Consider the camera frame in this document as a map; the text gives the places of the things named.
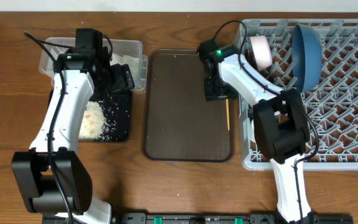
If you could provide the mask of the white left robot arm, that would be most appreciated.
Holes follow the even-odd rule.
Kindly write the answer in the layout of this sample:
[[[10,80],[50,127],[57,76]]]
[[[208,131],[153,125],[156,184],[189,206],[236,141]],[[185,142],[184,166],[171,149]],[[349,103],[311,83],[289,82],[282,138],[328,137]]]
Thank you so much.
[[[131,126],[134,81],[126,64],[112,64],[112,42],[93,28],[76,30],[75,44],[52,57],[53,89],[39,133],[11,167],[24,205],[47,223],[116,223],[112,205],[93,194],[78,157],[89,102],[102,106],[101,134],[125,141]]]

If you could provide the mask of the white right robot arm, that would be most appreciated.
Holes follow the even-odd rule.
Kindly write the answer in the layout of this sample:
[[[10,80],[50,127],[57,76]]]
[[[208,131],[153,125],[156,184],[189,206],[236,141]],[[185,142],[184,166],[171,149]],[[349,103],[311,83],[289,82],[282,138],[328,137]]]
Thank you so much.
[[[285,223],[306,222],[311,208],[303,163],[310,129],[299,92],[270,83],[234,45],[220,48],[209,39],[200,43],[197,54],[208,73],[206,100],[233,99],[240,94],[251,105],[256,145],[273,167],[280,218]]]

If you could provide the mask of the beige bowl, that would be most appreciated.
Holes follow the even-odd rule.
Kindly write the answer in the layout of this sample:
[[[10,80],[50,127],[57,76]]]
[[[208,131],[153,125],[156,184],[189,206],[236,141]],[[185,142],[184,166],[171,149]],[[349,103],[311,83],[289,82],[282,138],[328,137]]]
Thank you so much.
[[[250,42],[258,71],[271,66],[273,60],[266,36],[252,36],[250,37]]]

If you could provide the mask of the white paper napkin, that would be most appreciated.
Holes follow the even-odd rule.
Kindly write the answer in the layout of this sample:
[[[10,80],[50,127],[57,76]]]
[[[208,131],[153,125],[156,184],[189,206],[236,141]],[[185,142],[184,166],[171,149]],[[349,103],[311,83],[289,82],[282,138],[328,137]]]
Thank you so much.
[[[124,65],[128,64],[133,79],[139,78],[139,59],[128,55],[120,56],[118,54],[112,54],[110,65]]]

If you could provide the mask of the dark blue plate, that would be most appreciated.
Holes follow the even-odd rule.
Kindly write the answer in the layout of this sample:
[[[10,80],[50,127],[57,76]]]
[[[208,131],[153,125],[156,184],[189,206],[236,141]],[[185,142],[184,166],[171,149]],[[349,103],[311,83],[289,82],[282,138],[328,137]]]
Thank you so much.
[[[292,37],[293,75],[300,93],[312,90],[321,76],[323,53],[317,32],[306,25],[296,25]]]

